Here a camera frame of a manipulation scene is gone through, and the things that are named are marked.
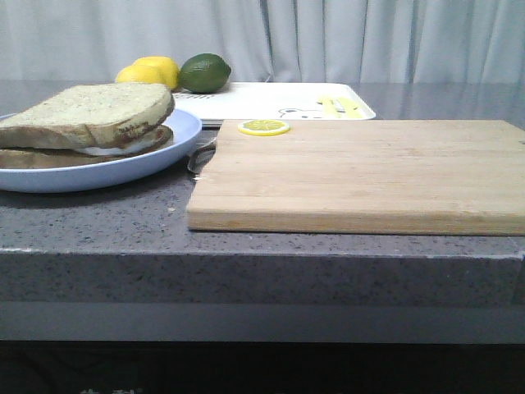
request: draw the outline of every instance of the lemon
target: lemon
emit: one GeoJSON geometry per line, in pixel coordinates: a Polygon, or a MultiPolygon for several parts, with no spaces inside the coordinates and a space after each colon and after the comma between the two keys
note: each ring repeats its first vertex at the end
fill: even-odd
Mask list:
{"type": "Polygon", "coordinates": [[[132,64],[124,67],[116,75],[115,82],[146,82],[149,84],[164,84],[164,78],[156,67],[144,64],[132,64]]]}
{"type": "Polygon", "coordinates": [[[255,119],[243,121],[238,128],[241,133],[248,135],[270,136],[286,133],[290,129],[290,125],[285,121],[276,119],[255,119]]]}
{"type": "Polygon", "coordinates": [[[231,74],[228,64],[214,53],[200,53],[180,68],[179,85],[194,93],[214,93],[223,87],[231,74]]]}
{"type": "Polygon", "coordinates": [[[145,66],[153,66],[158,68],[161,72],[164,84],[170,89],[174,89],[177,86],[179,79],[179,65],[167,56],[147,56],[140,57],[133,63],[134,65],[140,64],[145,66]]]}

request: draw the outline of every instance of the white curtain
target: white curtain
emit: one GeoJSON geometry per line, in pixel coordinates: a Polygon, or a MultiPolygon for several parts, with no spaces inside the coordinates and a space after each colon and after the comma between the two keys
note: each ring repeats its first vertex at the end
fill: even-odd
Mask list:
{"type": "Polygon", "coordinates": [[[525,0],[0,0],[0,79],[211,52],[232,80],[525,82],[525,0]]]}

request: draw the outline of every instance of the gray countertop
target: gray countertop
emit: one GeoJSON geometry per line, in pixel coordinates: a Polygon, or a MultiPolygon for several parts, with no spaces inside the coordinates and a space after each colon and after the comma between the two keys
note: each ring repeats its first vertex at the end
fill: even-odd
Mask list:
{"type": "MultiPolygon", "coordinates": [[[[0,113],[20,111],[75,83],[0,80],[0,113]]],[[[351,86],[384,119],[504,119],[525,129],[523,85],[351,86]]],[[[182,160],[153,176],[101,190],[67,195],[0,191],[0,337],[525,340],[525,324],[515,326],[525,322],[525,237],[189,231],[185,206],[193,187],[194,178],[182,160]],[[62,310],[67,305],[70,313],[62,310]],[[255,318],[268,308],[274,308],[276,316],[274,323],[259,324],[258,330],[243,334],[232,328],[239,326],[237,320],[219,330],[220,335],[213,330],[199,331],[200,318],[182,331],[163,333],[120,329],[117,335],[111,328],[91,328],[89,334],[72,329],[51,333],[57,332],[57,327],[49,323],[50,317],[61,316],[62,329],[67,324],[72,327],[75,311],[83,308],[109,320],[116,318],[116,310],[127,308],[128,318],[136,314],[144,319],[145,310],[161,314],[164,309],[159,309],[160,305],[172,316],[187,316],[182,307],[197,308],[192,310],[218,320],[224,318],[217,317],[224,308],[229,308],[232,315],[228,316],[237,319],[255,318]],[[231,308],[241,309],[236,314],[231,308]],[[353,310],[354,316],[374,310],[377,316],[388,313],[391,324],[400,327],[407,323],[401,317],[410,314],[419,321],[412,313],[427,316],[430,310],[434,310],[431,316],[442,315],[440,321],[448,316],[450,322],[446,324],[448,331],[429,327],[418,331],[426,334],[412,333],[411,337],[387,331],[367,335],[374,332],[367,324],[352,324],[357,331],[344,334],[319,327],[305,337],[294,331],[293,337],[278,316],[304,318],[304,308],[310,308],[313,320],[318,318],[315,308],[322,308],[323,316],[330,319],[333,314],[348,319],[345,310],[353,310]],[[492,322],[494,314],[506,313],[509,320],[500,321],[513,323],[491,327],[492,334],[479,334],[476,339],[458,333],[458,327],[466,324],[460,314],[456,319],[450,317],[458,309],[467,310],[467,314],[485,310],[485,319],[492,322]],[[35,331],[33,323],[23,323],[35,310],[41,313],[40,331],[35,331]]],[[[472,316],[469,321],[477,322],[472,316]]],[[[163,327],[175,324],[170,322],[164,322],[163,327]]],[[[288,326],[293,324],[289,319],[287,322],[288,326]]]]}

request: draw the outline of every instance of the sandwich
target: sandwich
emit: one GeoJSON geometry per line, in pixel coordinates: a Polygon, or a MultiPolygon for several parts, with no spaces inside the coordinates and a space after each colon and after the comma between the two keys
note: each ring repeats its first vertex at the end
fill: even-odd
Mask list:
{"type": "Polygon", "coordinates": [[[0,120],[0,168],[69,167],[158,149],[171,91],[139,82],[77,85],[0,120]]]}

